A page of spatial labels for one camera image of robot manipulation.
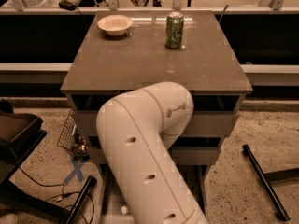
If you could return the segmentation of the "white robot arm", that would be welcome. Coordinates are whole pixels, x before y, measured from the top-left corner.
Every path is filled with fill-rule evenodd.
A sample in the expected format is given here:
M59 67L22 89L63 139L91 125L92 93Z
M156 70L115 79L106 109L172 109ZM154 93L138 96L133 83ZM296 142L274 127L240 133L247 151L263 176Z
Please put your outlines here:
M174 82L118 95L100 108L96 131L135 224L208 224L168 149L193 112Z

